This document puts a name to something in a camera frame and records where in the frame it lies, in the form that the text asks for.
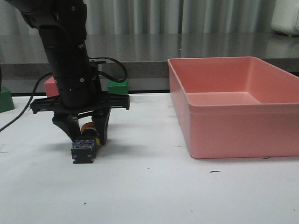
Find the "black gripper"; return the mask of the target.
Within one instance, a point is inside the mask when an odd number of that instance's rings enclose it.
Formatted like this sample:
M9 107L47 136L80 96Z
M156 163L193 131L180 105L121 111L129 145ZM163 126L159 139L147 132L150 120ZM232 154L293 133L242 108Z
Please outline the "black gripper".
M101 145L107 141L110 108L130 108L129 95L110 94L102 91L98 77L56 78L58 96L36 99L31 103L34 114L53 111L52 123L59 127L72 141L81 136L79 123L72 115L99 111L92 115Z

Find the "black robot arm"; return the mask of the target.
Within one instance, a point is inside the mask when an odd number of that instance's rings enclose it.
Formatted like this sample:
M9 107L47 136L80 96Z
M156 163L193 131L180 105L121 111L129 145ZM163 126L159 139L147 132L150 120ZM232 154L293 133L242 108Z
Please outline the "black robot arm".
M112 108L128 109L128 95L102 91L97 63L89 60L85 40L87 6L81 0L12 0L25 22L39 31L59 95L36 99L33 113L52 111L53 124L71 140L83 138L80 118L91 117L95 138L107 141L107 125Z

